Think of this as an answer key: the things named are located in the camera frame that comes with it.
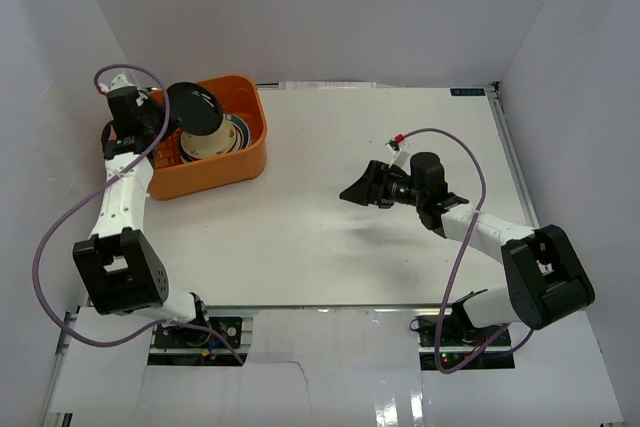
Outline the black plate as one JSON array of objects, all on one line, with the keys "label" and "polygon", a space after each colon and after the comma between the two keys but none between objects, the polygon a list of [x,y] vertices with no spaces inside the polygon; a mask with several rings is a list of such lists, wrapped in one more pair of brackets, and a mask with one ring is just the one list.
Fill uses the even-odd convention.
[{"label": "black plate", "polygon": [[206,88],[192,82],[177,82],[168,88],[171,117],[188,134],[208,136],[223,121],[219,100]]}]

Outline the small yellow floral plate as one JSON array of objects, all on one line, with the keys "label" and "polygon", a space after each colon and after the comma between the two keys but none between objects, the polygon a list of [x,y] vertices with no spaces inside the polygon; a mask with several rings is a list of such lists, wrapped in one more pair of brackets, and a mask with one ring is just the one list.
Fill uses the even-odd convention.
[{"label": "small yellow floral plate", "polygon": [[225,154],[237,140],[234,124],[224,118],[220,127],[212,134],[198,136],[183,132],[180,138],[182,150],[192,159],[204,160]]}]

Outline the white green rimmed plate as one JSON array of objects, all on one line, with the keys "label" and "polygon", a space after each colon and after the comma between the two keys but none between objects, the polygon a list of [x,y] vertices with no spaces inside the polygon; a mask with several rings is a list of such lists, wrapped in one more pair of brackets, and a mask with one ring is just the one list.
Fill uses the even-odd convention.
[{"label": "white green rimmed plate", "polygon": [[[229,152],[225,154],[237,152],[250,146],[252,142],[252,138],[251,138],[251,132],[249,130],[248,124],[243,119],[233,114],[224,114],[223,119],[224,118],[228,118],[234,124],[237,131],[237,140],[235,145],[231,148]],[[199,161],[199,160],[190,158],[182,150],[180,146],[180,141],[179,141],[179,151],[180,151],[181,159],[184,163]]]}]

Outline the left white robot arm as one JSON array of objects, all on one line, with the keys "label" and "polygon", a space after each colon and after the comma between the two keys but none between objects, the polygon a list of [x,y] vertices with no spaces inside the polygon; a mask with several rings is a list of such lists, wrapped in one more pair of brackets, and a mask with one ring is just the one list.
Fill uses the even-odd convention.
[{"label": "left white robot arm", "polygon": [[202,300],[170,287],[166,269],[143,233],[147,191],[154,174],[148,147],[161,132],[162,106],[135,86],[106,94],[112,121],[102,134],[107,188],[89,238],[72,256],[97,312],[137,313],[177,321],[177,334],[199,346],[211,334]]}]

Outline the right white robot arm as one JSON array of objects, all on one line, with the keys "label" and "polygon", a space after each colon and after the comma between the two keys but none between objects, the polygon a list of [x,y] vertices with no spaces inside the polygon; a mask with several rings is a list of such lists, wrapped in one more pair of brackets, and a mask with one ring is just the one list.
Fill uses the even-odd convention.
[{"label": "right white robot arm", "polygon": [[594,303],[594,287],[563,229],[534,229],[478,212],[449,190],[434,153],[414,154],[409,165],[404,171],[372,160],[339,197],[381,209],[409,205],[427,230],[464,242],[502,265],[504,287],[472,292],[452,304],[443,325],[459,343],[475,345],[488,327],[504,324],[541,330]]}]

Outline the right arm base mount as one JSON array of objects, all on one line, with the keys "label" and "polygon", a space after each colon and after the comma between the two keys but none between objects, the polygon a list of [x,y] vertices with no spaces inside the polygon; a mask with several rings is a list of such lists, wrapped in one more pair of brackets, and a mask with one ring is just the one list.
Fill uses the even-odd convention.
[{"label": "right arm base mount", "polygon": [[[422,371],[437,370],[434,356],[436,323],[436,315],[417,316],[409,323],[409,330],[418,337]],[[445,319],[440,341],[440,362],[442,366],[445,369],[457,366],[471,356],[474,351],[478,350],[498,330],[498,326],[492,326],[460,333],[453,327],[448,326],[448,319]],[[473,362],[464,367],[464,370],[514,369],[515,361],[514,355],[510,353],[511,348],[510,334],[505,331]]]}]

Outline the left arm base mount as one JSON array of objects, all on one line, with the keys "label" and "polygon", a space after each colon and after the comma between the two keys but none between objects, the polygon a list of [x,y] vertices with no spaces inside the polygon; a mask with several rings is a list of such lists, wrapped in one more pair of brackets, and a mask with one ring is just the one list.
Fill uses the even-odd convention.
[{"label": "left arm base mount", "polygon": [[245,321],[238,316],[212,316],[208,331],[157,327],[152,335],[148,364],[169,367],[241,367]]}]

